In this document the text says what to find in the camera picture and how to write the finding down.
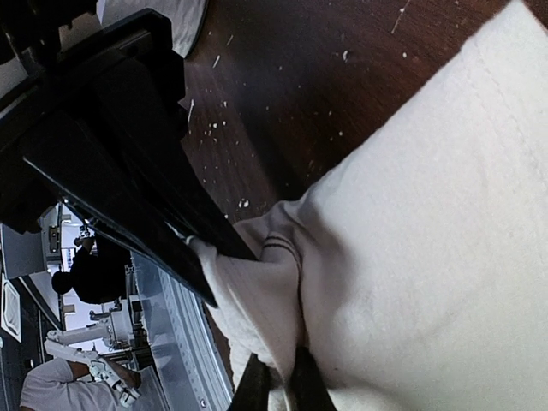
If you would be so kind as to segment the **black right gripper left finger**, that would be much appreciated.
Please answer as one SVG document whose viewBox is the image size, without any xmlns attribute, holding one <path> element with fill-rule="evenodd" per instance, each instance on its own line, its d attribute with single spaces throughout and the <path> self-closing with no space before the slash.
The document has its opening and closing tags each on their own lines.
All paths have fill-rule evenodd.
<svg viewBox="0 0 548 411">
<path fill-rule="evenodd" d="M 229 411 L 267 411 L 271 388 L 269 367 L 251 354 Z"/>
</svg>

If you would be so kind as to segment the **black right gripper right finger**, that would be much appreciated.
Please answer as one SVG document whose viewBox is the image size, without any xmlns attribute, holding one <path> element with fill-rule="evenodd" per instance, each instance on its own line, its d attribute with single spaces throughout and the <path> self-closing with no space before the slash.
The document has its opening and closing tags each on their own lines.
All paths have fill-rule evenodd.
<svg viewBox="0 0 548 411">
<path fill-rule="evenodd" d="M 295 365 L 290 379 L 290 389 L 297 410 L 336 411 L 313 356 L 306 347 L 295 351 Z"/>
</svg>

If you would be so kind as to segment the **beige underwear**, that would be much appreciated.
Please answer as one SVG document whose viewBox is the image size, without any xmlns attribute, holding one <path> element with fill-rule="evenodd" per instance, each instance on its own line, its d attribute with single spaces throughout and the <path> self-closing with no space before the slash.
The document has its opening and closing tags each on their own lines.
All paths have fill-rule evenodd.
<svg viewBox="0 0 548 411">
<path fill-rule="evenodd" d="M 547 407 L 547 31 L 513 1 L 381 129 L 236 231 L 192 239 L 230 346 L 293 410 L 305 346 L 339 410 Z"/>
</svg>

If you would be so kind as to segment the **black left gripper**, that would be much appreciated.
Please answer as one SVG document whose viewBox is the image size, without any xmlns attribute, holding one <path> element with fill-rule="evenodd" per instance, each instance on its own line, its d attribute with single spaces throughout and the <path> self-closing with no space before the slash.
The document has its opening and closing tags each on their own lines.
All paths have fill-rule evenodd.
<svg viewBox="0 0 548 411">
<path fill-rule="evenodd" d="M 228 257 L 256 256 L 182 150 L 184 62 L 170 20 L 142 9 L 63 47 L 95 11 L 93 1 L 1 4 L 1 64 L 24 73 L 1 97 L 1 221 L 34 232 L 64 202 L 215 306 L 199 258 L 173 229 Z"/>
</svg>

